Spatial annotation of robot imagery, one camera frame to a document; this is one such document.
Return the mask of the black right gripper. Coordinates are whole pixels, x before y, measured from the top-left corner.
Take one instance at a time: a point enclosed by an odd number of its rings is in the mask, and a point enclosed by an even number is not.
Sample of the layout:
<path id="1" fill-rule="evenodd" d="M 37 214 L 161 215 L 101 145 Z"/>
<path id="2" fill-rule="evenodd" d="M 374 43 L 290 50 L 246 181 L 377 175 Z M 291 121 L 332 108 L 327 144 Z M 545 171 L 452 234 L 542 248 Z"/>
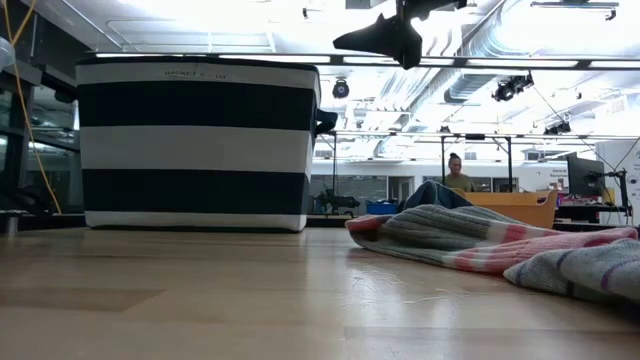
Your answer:
<path id="1" fill-rule="evenodd" d="M 380 14 L 373 24 L 337 37 L 333 45 L 338 50 L 384 55 L 408 70 L 419 65 L 423 43 L 410 20 L 426 20 L 441 8 L 466 6 L 467 0 L 397 0 L 397 15 L 385 18 Z"/>

